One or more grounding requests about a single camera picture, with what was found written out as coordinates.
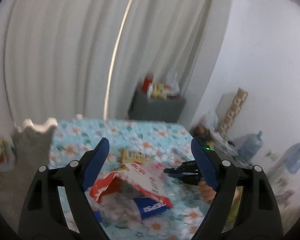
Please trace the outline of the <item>person's right hand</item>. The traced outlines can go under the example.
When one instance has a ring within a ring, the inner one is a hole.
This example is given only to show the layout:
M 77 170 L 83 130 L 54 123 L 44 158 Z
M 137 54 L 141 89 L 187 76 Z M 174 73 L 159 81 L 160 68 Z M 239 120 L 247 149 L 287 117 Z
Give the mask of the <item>person's right hand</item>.
M 216 195 L 216 192 L 213 190 L 213 188 L 207 185 L 207 183 L 204 180 L 201 180 L 198 183 L 198 189 L 200 192 L 201 200 L 206 202 L 206 204 L 211 204 Z

